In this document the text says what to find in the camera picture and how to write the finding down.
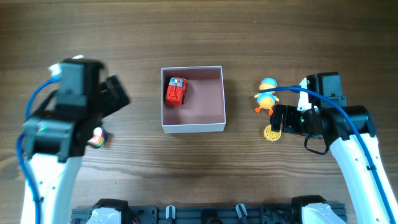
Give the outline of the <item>yellow round slice toy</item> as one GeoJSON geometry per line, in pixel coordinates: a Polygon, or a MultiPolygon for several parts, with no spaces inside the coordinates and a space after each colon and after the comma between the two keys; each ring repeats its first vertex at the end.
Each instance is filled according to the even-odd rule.
{"type": "Polygon", "coordinates": [[[281,135],[282,135],[282,131],[279,131],[279,132],[273,131],[271,125],[266,126],[266,128],[264,129],[264,138],[267,141],[270,141],[270,142],[277,141],[280,139],[281,135]]]}

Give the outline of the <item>multicolour puzzle cube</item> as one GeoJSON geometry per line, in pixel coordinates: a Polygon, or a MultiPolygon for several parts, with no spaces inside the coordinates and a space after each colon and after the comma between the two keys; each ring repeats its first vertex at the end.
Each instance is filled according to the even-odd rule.
{"type": "Polygon", "coordinates": [[[87,145],[98,149],[105,145],[108,140],[109,133],[102,127],[97,127],[93,130],[93,137],[88,140],[87,145]]]}

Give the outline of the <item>red toy fire truck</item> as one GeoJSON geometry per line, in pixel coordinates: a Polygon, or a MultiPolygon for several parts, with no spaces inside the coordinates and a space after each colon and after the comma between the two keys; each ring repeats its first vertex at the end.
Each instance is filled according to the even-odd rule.
{"type": "Polygon", "coordinates": [[[167,106],[179,107],[183,105],[187,92],[187,80],[181,77],[172,77],[165,95],[167,106]]]}

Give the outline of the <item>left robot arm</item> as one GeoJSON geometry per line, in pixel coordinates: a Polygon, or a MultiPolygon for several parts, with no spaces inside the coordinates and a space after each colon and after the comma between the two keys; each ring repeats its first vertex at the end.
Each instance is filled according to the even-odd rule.
{"type": "Polygon", "coordinates": [[[85,148],[103,118],[127,106],[116,75],[100,79],[103,62],[62,60],[31,95],[16,155],[25,177],[21,223],[67,223],[85,148]]]}

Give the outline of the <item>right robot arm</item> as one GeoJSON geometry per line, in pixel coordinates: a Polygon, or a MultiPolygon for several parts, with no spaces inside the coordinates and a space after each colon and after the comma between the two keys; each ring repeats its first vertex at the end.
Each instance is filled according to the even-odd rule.
{"type": "Polygon", "coordinates": [[[361,105],[348,106],[337,72],[318,73],[297,86],[276,91],[299,93],[297,106],[276,105],[271,130],[320,138],[337,161],[358,223],[397,223],[397,200],[383,168],[376,127],[361,105]]]}

